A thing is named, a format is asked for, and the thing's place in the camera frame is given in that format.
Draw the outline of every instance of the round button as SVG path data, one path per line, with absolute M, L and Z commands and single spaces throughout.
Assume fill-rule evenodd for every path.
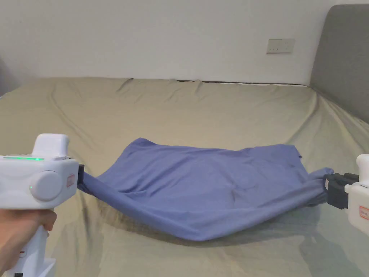
M 51 201 L 62 191 L 62 182 L 55 171 L 41 171 L 32 177 L 30 191 L 40 201 Z

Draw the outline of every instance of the sticker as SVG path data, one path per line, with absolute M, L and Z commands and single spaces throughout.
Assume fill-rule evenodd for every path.
M 74 180 L 75 180 L 74 174 L 72 174 L 71 176 L 67 178 L 67 188 L 74 184 Z
M 369 220 L 369 209 L 360 206 L 360 216 L 366 220 Z
M 22 251 L 19 254 L 19 258 L 23 258 L 27 255 L 27 249 L 22 249 Z

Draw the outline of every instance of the gripper handle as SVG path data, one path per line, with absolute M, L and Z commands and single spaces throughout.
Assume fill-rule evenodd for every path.
M 47 231 L 40 226 L 36 234 L 19 254 L 15 267 L 5 272 L 5 277 L 52 277 L 55 259 L 45 259 Z

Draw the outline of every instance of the human hand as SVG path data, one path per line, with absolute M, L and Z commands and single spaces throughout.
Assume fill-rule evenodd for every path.
M 55 221 L 51 210 L 0 210 L 0 276 L 16 265 L 38 227 L 51 231 Z

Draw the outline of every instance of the white wall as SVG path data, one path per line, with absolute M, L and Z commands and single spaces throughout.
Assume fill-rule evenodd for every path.
M 1 0 L 0 94 L 45 76 L 308 84 L 327 11 L 352 2 L 369 0 Z

